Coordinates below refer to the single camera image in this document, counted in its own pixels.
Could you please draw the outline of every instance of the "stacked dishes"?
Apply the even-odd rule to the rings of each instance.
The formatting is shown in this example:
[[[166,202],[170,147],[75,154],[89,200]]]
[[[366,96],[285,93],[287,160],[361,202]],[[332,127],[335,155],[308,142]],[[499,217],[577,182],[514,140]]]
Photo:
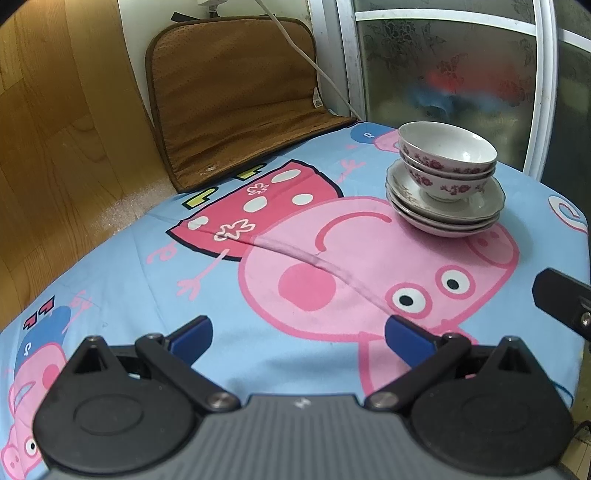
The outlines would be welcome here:
[[[496,150],[453,125],[412,122],[398,130],[401,158],[387,171],[388,200],[424,232],[460,238],[499,219],[505,193],[493,177]]]

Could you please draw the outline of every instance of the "blue tablecloth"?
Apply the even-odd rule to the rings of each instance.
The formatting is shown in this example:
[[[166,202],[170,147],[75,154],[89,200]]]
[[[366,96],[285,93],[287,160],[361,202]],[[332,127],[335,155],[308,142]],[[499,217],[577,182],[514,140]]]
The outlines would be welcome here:
[[[198,314],[214,338],[194,368],[243,401],[364,398],[408,368],[383,340],[395,312],[483,344],[518,335],[574,393],[583,341],[536,309],[531,286],[547,267],[589,282],[581,211],[500,164],[500,223],[468,239],[429,236],[385,201],[397,141],[364,123],[285,150],[167,200],[53,282],[0,334],[0,478],[44,471],[32,418],[85,336],[131,343]]]

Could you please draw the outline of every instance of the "white wall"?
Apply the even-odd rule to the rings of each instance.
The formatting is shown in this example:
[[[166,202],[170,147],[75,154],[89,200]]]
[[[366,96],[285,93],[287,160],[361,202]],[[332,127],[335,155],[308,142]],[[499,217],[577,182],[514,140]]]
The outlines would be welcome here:
[[[276,15],[297,18],[310,27],[307,0],[263,0]],[[144,105],[151,117],[148,86],[145,74],[145,52],[150,41],[163,29],[173,24],[174,12],[197,18],[207,18],[207,8],[197,5],[197,0],[119,0],[123,33],[135,80]],[[234,15],[263,15],[255,0],[228,0],[218,7],[221,17]]]

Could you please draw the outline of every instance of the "frosted glass panel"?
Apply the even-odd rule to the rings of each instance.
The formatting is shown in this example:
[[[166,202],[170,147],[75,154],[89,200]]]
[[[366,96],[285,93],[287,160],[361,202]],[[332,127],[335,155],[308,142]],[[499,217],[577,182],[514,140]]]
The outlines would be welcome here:
[[[358,22],[368,119],[472,130],[522,169],[531,129],[535,38],[484,25]]]
[[[560,28],[591,38],[591,14],[576,0],[556,0],[554,10]]]
[[[542,183],[591,219],[591,54],[561,43],[556,115]]]
[[[532,0],[355,0],[355,11],[390,8],[438,8],[498,15],[522,22],[535,23]]]

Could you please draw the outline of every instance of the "white cable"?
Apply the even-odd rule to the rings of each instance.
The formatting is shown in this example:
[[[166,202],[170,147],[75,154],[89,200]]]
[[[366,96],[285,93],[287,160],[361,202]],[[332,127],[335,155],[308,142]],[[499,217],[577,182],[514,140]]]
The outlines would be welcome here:
[[[293,49],[297,53],[299,53],[302,57],[304,57],[304,60],[307,61],[310,65],[312,65],[314,67],[314,69],[318,73],[320,73],[326,79],[326,81],[330,84],[330,86],[335,90],[335,92],[337,93],[337,95],[339,95],[340,99],[342,101],[344,101],[345,104],[347,104],[347,106],[349,107],[349,110],[351,110],[351,113],[354,116],[356,116],[359,120],[363,121],[363,119],[359,116],[359,114],[355,111],[355,109],[347,101],[347,99],[345,98],[345,96],[340,92],[339,88],[330,79],[330,77],[322,71],[322,69],[316,64],[316,62],[314,62],[314,60],[312,60],[308,55],[306,55],[304,53],[304,51],[294,43],[294,41],[291,39],[289,33],[287,33],[286,30],[285,30],[285,28],[283,28],[283,25],[281,25],[281,22],[279,20],[277,20],[277,17],[271,13],[271,11],[262,2],[262,0],[255,0],[255,2],[257,2],[257,4],[260,5],[260,7],[265,11],[265,13],[267,15],[269,15],[270,19],[275,22],[275,25],[277,25],[277,27],[279,28],[279,30],[281,30],[281,33],[283,34],[283,36],[285,37],[285,39],[288,41],[288,43],[293,47]]]

